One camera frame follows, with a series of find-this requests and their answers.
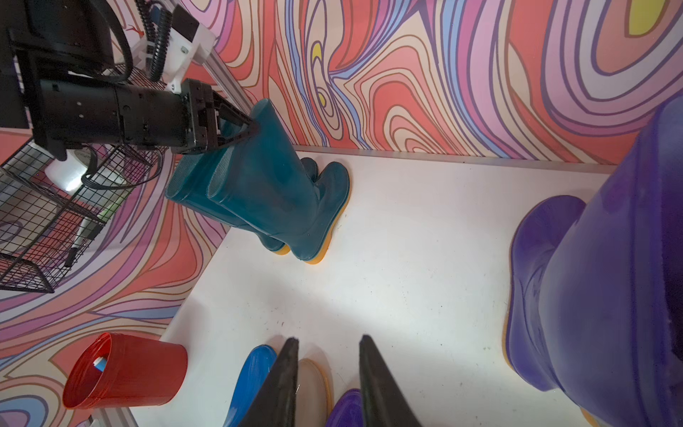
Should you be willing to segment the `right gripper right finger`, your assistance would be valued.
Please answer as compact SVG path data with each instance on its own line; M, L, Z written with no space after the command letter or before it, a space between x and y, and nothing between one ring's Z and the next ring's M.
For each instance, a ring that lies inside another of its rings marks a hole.
M359 343L359 379L364 426L421 426L369 334Z

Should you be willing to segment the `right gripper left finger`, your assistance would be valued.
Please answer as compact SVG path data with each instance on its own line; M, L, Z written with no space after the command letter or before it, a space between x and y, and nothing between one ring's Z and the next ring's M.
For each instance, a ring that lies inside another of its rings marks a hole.
M287 338L239 426L295 426L299 340Z

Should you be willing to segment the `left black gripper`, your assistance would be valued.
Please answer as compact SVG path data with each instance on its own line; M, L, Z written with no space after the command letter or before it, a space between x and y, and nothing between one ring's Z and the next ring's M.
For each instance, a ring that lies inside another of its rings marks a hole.
M258 123L210 85L186 79L181 92L87 78L42 79L31 111L36 144L64 160L87 144L167 147L176 154L226 149L259 133Z

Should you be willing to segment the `teal boot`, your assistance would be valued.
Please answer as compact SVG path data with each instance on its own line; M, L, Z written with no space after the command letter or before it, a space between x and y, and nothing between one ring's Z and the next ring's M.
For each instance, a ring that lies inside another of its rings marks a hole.
M334 197L312 181L309 164L279 140L243 143L181 160L167 197L233 228L270 252L302 261L322 256L334 223Z
M350 199L348 169L328 164L313 180L269 99L251 118L259 133L229 148L208 184L207 197L256 231L285 243L306 263L320 263Z

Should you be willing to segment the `dark purple boot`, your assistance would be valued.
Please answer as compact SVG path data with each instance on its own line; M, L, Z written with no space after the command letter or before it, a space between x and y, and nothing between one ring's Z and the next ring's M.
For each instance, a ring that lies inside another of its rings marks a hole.
M505 359L609 426L682 423L682 99L589 201L536 205L510 245Z

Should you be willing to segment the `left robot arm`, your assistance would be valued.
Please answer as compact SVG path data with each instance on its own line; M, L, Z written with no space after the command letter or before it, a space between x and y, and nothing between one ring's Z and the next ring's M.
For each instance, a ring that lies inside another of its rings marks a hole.
M3 74L15 81L14 115L4 126L30 128L58 160L94 144L204 154L257 135L254 119L186 77L209 57L212 34L180 6L136 6L144 32L131 46L105 1L13 2Z

